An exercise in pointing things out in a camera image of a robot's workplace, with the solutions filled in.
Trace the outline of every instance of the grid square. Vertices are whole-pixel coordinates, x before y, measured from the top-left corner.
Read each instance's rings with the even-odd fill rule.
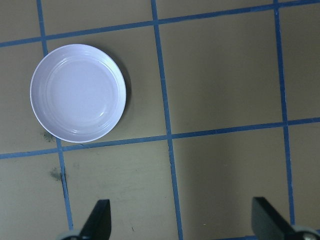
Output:
[[[160,0],[157,1],[159,19],[205,14],[223,10],[272,4],[272,0]]]
[[[320,3],[280,9],[287,113],[320,116]]]
[[[253,235],[252,197],[289,219],[282,128],[173,141],[183,238]]]
[[[40,42],[0,48],[0,154],[56,148],[30,104],[30,82],[43,57]]]
[[[42,0],[47,35],[152,20],[149,0]]]
[[[40,36],[37,1],[1,0],[0,42]]]
[[[57,154],[0,161],[1,239],[56,239],[68,230]]]
[[[98,199],[110,199],[111,239],[178,238],[166,141],[69,151],[64,159],[75,228]]]
[[[115,128],[94,141],[103,142],[166,134],[155,34],[152,27],[111,31],[48,41],[48,49],[88,44],[109,54],[120,67],[130,91]]]
[[[273,11],[160,26],[173,133],[281,122]]]
[[[320,123],[289,127],[296,224],[320,229]]]

